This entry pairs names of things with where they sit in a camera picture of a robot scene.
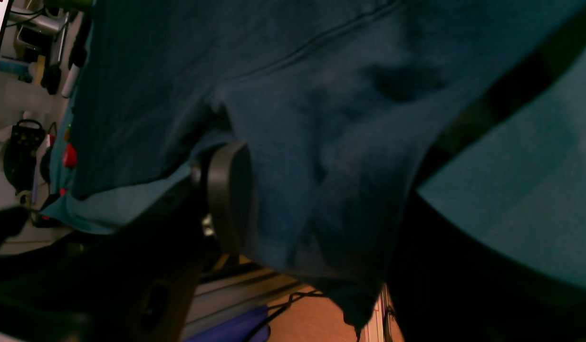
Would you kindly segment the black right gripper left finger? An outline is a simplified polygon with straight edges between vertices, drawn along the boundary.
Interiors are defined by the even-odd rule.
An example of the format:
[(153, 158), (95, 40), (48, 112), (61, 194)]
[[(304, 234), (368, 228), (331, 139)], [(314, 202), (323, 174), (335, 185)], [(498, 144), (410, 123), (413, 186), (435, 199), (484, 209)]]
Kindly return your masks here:
[(193, 188), (215, 240), (228, 255), (244, 255), (257, 229), (258, 193), (249, 146), (221, 144), (204, 150), (192, 164)]

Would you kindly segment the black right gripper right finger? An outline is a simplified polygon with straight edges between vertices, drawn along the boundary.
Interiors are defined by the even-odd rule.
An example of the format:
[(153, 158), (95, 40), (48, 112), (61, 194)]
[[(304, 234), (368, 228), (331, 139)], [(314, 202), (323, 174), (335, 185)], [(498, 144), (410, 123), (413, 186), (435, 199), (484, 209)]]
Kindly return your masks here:
[(586, 290), (484, 246), (416, 193), (387, 287), (406, 342), (586, 342)]

